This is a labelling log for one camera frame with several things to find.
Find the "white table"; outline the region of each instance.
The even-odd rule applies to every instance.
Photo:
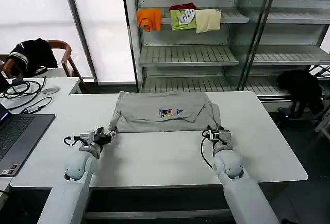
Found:
[[[43,82],[43,78],[33,78],[33,79],[27,79],[27,80],[33,80],[33,81],[37,81],[40,84],[42,84]],[[58,108],[60,108],[60,106],[62,105],[61,103],[63,103],[63,101],[65,101],[65,99],[69,96],[69,94],[74,94],[76,92],[79,92],[79,78],[77,77],[70,77],[70,78],[47,78],[46,79],[46,85],[44,87],[44,89],[49,88],[51,86],[57,85],[60,87],[60,90],[57,93],[54,93],[52,95],[45,95],[45,94],[39,94],[39,96],[33,100],[29,105],[37,102],[38,100],[46,97],[46,96],[50,96],[53,99],[53,102],[45,107],[44,109],[42,109],[40,111],[40,113],[55,113],[55,110],[57,110]],[[31,98],[31,96],[25,96],[23,98],[20,98],[18,100],[6,100],[6,99],[1,99],[0,100],[0,104],[2,104],[3,106],[5,106],[6,108],[10,108],[10,107],[14,107],[14,106],[18,106],[24,102],[26,102],[27,100],[29,100]],[[24,107],[12,110],[12,113],[19,113]],[[0,177],[0,189],[3,191],[6,191],[8,189],[8,186],[10,184],[10,181],[12,180],[12,178],[6,178],[6,177]],[[0,208],[1,208],[1,202],[3,201],[3,194],[0,193]]]
[[[207,93],[218,104],[222,125],[232,132],[234,150],[257,182],[298,181],[306,171],[252,92]],[[69,95],[43,113],[55,113],[52,125],[36,146],[12,187],[47,188],[63,178],[64,163],[78,149],[63,138],[108,127],[117,94]],[[122,133],[105,146],[91,187],[140,187],[219,184],[200,155],[198,131]],[[204,153],[209,161],[211,143]]]

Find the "orange t-shirt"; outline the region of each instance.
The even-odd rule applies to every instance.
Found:
[[[143,9],[136,11],[138,26],[143,27],[144,31],[160,31],[161,21],[160,9]]]

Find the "red cloth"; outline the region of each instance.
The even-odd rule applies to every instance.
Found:
[[[196,9],[196,6],[193,3],[188,3],[188,4],[173,5],[170,7],[170,10],[179,10],[179,9]]]

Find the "black jacket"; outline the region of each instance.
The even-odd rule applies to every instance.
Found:
[[[42,39],[27,40],[18,44],[7,60],[12,58],[15,65],[10,72],[18,76],[32,77],[47,71],[47,68],[57,68],[57,61],[47,41]]]

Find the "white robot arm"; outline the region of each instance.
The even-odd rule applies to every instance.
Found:
[[[222,127],[207,134],[213,142],[213,169],[223,185],[228,206],[237,224],[279,224],[257,182],[250,178],[243,167],[242,158],[230,145],[230,131]]]
[[[250,178],[241,157],[232,150],[230,131],[210,129],[202,136],[213,142],[213,170],[223,185],[224,196],[237,224],[279,224],[259,185]],[[89,197],[89,183],[103,145],[110,143],[116,131],[94,132],[72,137],[82,146],[66,163],[62,182],[47,199],[38,224],[79,224]]]
[[[103,134],[103,127],[94,132],[73,137],[82,146],[65,164],[61,183],[55,186],[43,208],[38,224],[80,224],[89,197],[89,183],[97,168],[103,145],[110,143],[116,131]]]

